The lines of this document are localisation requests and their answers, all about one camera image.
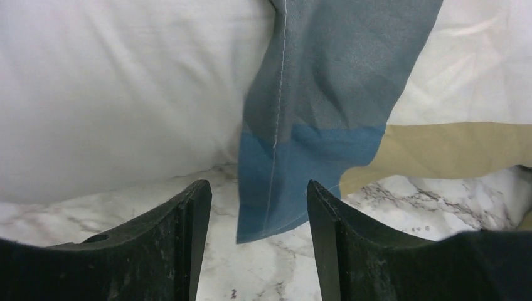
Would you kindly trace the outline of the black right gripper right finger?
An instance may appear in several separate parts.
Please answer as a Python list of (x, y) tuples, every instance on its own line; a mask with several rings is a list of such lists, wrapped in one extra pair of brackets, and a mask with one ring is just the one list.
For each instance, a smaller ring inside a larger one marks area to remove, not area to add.
[(531, 233), (430, 241), (348, 206), (316, 181), (307, 208), (324, 301), (530, 300)]

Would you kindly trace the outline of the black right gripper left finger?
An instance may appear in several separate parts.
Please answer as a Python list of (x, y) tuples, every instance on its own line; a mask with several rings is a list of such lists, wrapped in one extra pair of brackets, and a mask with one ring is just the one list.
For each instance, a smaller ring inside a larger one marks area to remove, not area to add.
[(210, 184), (201, 179), (81, 243), (1, 240), (1, 299), (194, 300), (211, 200)]

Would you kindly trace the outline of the white pillow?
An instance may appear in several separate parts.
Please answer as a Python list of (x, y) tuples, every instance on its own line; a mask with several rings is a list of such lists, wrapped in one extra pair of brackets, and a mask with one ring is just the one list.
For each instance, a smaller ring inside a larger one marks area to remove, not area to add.
[(273, 22), (268, 1), (2, 1), (1, 200), (235, 162)]

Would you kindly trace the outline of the blue yellow patchwork pillowcase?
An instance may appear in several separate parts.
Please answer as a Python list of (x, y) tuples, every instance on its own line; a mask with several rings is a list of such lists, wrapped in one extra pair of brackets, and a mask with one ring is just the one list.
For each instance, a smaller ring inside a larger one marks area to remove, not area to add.
[(394, 175), (531, 165), (530, 1), (274, 1), (243, 111), (238, 243)]

